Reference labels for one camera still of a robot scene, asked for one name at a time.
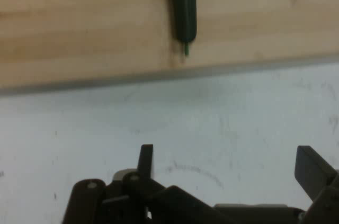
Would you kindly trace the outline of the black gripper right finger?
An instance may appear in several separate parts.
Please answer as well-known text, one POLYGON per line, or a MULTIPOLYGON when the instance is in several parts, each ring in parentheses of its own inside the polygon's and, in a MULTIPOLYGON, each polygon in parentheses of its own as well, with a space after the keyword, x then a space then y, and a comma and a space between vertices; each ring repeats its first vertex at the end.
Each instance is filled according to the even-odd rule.
POLYGON ((298 146, 295 178, 312 200, 300 223, 338 223, 338 171, 311 146, 298 146))

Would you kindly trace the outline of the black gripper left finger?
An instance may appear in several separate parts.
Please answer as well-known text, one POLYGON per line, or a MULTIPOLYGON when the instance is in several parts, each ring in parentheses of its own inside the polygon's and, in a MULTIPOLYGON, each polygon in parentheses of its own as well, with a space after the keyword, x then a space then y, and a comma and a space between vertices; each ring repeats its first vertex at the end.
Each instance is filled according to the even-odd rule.
POLYGON ((142 145, 138 166, 106 185, 77 182, 63 223, 211 223, 212 208, 177 186, 151 178, 153 146, 142 145))

